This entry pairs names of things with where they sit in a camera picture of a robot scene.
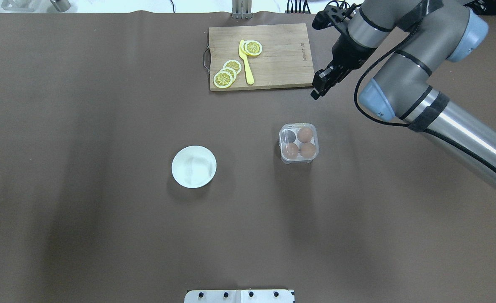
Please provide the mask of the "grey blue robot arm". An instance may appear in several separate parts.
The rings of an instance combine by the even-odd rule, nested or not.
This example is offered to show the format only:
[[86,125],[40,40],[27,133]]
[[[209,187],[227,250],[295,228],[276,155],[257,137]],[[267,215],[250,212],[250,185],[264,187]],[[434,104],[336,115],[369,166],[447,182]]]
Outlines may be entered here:
[[377,60],[384,65],[363,89],[356,85],[355,106],[372,121],[423,135],[496,190],[496,132],[428,84],[444,61],[456,63],[478,48],[488,34],[485,21],[457,0],[366,0],[349,8],[332,0],[313,20],[313,29],[328,27],[340,36],[331,62],[314,75],[314,99],[401,29],[408,36]]

